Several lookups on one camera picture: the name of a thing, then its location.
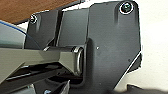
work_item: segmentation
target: black panel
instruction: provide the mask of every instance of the black panel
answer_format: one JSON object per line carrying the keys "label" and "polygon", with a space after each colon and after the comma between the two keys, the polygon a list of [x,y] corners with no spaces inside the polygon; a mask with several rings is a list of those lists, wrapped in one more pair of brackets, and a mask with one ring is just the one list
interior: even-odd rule
{"label": "black panel", "polygon": [[[55,38],[58,10],[40,12],[34,15],[36,15],[37,21],[36,23],[29,22],[27,33],[37,42],[40,49],[44,49]],[[39,47],[27,37],[24,48],[39,50]]]}
{"label": "black panel", "polygon": [[89,10],[85,85],[69,94],[106,94],[112,91],[140,52],[138,6],[121,14],[123,2],[94,4]]}

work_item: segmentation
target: white wall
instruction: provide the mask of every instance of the white wall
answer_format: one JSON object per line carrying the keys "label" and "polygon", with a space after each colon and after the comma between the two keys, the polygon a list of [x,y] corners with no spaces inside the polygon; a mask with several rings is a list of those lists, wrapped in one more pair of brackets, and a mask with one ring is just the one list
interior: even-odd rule
{"label": "white wall", "polygon": [[[94,2],[112,0],[87,0],[73,8],[88,7]],[[139,5],[142,67],[126,74],[116,86],[116,91],[126,89],[126,84],[142,88],[168,91],[168,0],[135,0]]]}

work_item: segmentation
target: screw head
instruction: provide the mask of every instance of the screw head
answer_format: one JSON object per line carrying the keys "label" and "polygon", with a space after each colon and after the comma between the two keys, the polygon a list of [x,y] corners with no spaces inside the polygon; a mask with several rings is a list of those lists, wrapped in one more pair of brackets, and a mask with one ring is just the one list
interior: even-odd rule
{"label": "screw head", "polygon": [[120,6],[120,12],[122,14],[129,14],[133,10],[133,5],[130,2],[125,2]]}
{"label": "screw head", "polygon": [[32,24],[34,24],[34,23],[36,23],[36,21],[37,21],[36,15],[31,15],[31,17],[30,17],[30,22],[31,22]]}

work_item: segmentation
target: bolt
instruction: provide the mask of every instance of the bolt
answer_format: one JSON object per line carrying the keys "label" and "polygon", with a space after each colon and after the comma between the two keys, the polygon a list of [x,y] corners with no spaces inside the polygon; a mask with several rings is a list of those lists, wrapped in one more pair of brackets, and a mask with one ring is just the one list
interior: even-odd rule
{"label": "bolt", "polygon": [[36,23],[36,21],[37,21],[36,15],[31,15],[31,17],[30,17],[30,22],[31,22],[32,24],[34,24],[34,23]]}
{"label": "bolt", "polygon": [[125,2],[120,6],[120,12],[122,14],[129,14],[133,10],[133,5],[129,2]]}

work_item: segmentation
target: metal shaft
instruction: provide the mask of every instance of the metal shaft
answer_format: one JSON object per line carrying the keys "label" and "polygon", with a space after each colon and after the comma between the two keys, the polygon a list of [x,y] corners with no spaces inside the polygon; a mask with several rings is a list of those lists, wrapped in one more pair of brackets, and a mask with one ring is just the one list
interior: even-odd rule
{"label": "metal shaft", "polygon": [[79,75],[81,53],[0,48],[0,83],[22,66],[59,62],[74,75]]}

